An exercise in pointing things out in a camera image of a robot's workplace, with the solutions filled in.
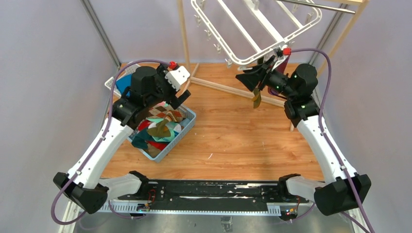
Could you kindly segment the argyle patterned sock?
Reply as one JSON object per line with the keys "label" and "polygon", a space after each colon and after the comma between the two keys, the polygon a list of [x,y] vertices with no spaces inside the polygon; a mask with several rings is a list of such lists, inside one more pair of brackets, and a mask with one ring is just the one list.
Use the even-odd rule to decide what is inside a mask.
{"label": "argyle patterned sock", "polygon": [[149,111],[148,119],[164,119],[167,122],[180,123],[185,118],[186,114],[178,109],[173,109],[170,106],[156,106]]}

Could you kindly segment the olive striped sock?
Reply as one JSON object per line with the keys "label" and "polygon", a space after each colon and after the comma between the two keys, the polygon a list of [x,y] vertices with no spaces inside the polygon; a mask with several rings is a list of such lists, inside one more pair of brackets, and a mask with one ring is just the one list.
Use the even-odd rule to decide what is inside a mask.
{"label": "olive striped sock", "polygon": [[147,129],[149,135],[153,137],[170,137],[171,133],[169,128],[167,127],[167,123],[169,123],[166,119],[155,118],[155,119],[148,119],[151,123],[155,123],[155,125],[151,128]]}
{"label": "olive striped sock", "polygon": [[261,91],[259,88],[255,88],[253,90],[254,97],[252,98],[253,101],[253,108],[257,109],[261,104]]}

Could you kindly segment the beige sock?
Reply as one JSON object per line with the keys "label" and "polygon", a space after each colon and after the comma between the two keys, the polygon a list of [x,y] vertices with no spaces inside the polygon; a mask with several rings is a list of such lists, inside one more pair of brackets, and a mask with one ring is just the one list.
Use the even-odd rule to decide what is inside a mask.
{"label": "beige sock", "polygon": [[147,145],[154,146],[159,150],[163,150],[167,145],[168,142],[157,142],[155,139],[147,133],[147,130],[156,126],[156,122],[144,120],[138,126],[138,133],[137,137],[139,140],[143,140]]}

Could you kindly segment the white clip sock hanger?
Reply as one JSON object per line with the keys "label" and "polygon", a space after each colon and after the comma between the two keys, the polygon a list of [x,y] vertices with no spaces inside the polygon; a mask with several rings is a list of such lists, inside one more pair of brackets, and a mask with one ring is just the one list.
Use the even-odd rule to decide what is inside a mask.
{"label": "white clip sock hanger", "polygon": [[323,17],[312,0],[192,0],[195,20],[228,67],[245,69],[292,47]]}

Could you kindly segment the dark green sock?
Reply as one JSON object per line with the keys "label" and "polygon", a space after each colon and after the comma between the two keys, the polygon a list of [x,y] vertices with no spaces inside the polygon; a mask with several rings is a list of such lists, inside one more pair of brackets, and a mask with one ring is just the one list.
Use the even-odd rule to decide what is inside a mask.
{"label": "dark green sock", "polygon": [[148,134],[147,130],[139,131],[132,139],[132,146],[138,149],[148,149],[148,142],[155,141],[154,138]]}

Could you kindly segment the teal and white sock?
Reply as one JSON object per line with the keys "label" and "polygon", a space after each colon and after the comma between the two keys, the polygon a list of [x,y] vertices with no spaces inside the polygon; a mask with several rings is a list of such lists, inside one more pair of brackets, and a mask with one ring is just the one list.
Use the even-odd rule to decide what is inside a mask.
{"label": "teal and white sock", "polygon": [[157,142],[170,142],[175,138],[176,133],[181,132],[180,123],[186,115],[178,109],[173,109],[169,104],[161,102],[151,109],[152,116],[148,118],[152,124],[147,132]]}

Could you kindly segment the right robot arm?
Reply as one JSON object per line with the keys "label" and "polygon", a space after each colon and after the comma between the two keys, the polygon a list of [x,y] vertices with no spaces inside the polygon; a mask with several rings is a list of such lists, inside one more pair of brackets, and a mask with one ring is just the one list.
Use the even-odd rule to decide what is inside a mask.
{"label": "right robot arm", "polygon": [[351,166],[328,135],[320,108],[311,96],[318,84],[316,68],[300,64],[288,76],[272,65],[260,64],[235,77],[251,92],[269,87],[286,98],[284,111],[287,118],[306,139],[321,167],[323,182],[309,180],[299,174],[279,178],[278,197],[283,202],[290,202],[296,196],[310,200],[325,216],[360,208],[371,187],[371,180]]}

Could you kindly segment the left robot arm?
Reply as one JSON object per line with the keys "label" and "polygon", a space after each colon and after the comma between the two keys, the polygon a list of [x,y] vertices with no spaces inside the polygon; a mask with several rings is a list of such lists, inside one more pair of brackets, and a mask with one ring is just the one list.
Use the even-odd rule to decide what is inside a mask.
{"label": "left robot arm", "polygon": [[131,75],[128,87],[114,102],[101,132],[66,173],[58,172],[53,182],[71,201],[85,212],[93,214],[108,201],[131,194],[137,200],[148,197],[149,187],[142,174],[128,174],[102,179],[101,174],[120,145],[134,132],[155,105],[166,102],[176,109],[189,96],[189,91],[177,97],[177,92],[189,79],[185,67],[141,66]]}

